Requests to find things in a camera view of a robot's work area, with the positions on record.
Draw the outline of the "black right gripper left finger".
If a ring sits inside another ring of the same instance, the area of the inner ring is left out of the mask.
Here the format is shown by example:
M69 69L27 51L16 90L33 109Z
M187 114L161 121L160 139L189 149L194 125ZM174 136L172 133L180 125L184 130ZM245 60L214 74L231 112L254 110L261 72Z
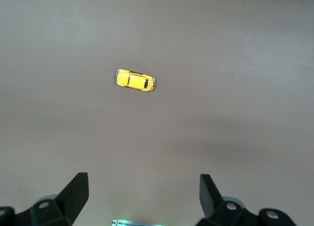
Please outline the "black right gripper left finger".
M88 173L79 172L53 199L43 199L19 214L0 208L2 226L71 226L88 201Z

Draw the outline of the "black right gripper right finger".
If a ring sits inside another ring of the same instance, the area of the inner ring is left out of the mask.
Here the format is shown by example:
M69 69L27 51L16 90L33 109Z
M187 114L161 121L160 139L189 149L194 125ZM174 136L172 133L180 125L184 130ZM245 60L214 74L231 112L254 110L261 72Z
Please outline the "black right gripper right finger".
M199 226L294 226L283 211L263 208L255 215L234 198L223 198L209 174L200 175L199 199L204 213Z

